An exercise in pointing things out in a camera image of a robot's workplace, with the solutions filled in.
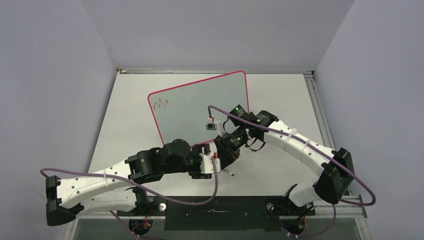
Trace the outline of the white whiteboard marker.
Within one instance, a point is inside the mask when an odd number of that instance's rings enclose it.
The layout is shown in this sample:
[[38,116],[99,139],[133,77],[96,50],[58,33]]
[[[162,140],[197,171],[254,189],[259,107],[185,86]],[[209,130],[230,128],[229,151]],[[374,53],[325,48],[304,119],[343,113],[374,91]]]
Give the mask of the white whiteboard marker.
[[223,172],[223,173],[225,173],[225,174],[227,174],[227,175],[229,175],[231,177],[234,177],[235,176],[235,174],[233,172],[231,172],[231,171],[229,171],[227,169],[222,169],[221,172]]

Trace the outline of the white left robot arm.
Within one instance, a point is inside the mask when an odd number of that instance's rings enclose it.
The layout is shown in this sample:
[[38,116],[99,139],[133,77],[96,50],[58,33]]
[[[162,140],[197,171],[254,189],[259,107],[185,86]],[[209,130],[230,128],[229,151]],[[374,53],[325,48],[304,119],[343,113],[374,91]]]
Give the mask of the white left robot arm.
[[75,173],[72,178],[46,176],[46,222],[60,226],[77,215],[122,211],[144,215],[149,210],[146,183],[166,174],[188,173],[193,179],[218,177],[221,163],[215,144],[190,146],[176,139],[163,147],[142,150],[119,163],[94,173]]

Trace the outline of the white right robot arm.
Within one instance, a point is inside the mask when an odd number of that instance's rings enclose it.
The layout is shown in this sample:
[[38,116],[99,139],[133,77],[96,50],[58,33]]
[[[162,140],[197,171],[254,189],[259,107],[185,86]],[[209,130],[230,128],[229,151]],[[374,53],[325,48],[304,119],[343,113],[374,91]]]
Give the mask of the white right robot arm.
[[287,213],[296,214],[306,204],[318,200],[332,205],[342,200],[354,179],[349,151],[320,145],[266,110],[254,114],[237,105],[226,116],[236,130],[227,133],[224,124],[219,123],[219,135],[213,140],[222,168],[239,158],[240,148],[247,147],[249,140],[261,141],[296,158],[316,176],[313,181],[292,185],[283,195],[282,205]]

